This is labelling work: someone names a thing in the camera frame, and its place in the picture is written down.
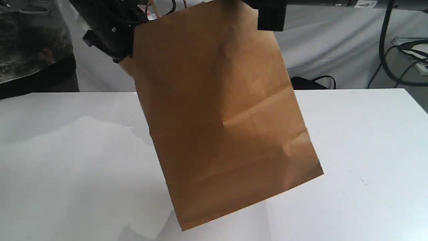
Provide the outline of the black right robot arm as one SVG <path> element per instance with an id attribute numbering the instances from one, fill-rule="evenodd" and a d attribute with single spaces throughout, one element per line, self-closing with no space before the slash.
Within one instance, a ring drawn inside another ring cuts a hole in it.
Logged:
<path id="1" fill-rule="evenodd" d="M 258 10 L 258 30 L 283 31 L 286 9 L 289 5 L 386 9 L 390 0 L 244 0 L 243 2 Z"/>

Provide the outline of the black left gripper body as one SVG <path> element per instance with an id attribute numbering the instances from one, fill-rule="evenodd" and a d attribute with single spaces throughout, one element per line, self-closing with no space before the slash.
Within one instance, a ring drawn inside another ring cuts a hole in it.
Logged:
<path id="1" fill-rule="evenodd" d="M 147 23 L 139 0 L 70 0 L 89 26 L 83 40 L 115 63 L 133 55 L 135 28 Z"/>

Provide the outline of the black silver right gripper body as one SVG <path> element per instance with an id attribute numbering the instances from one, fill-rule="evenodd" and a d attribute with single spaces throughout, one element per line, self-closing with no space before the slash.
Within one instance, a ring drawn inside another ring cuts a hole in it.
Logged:
<path id="1" fill-rule="evenodd" d="M 243 0 L 258 11 L 258 30 L 280 32 L 284 30 L 287 0 Z"/>

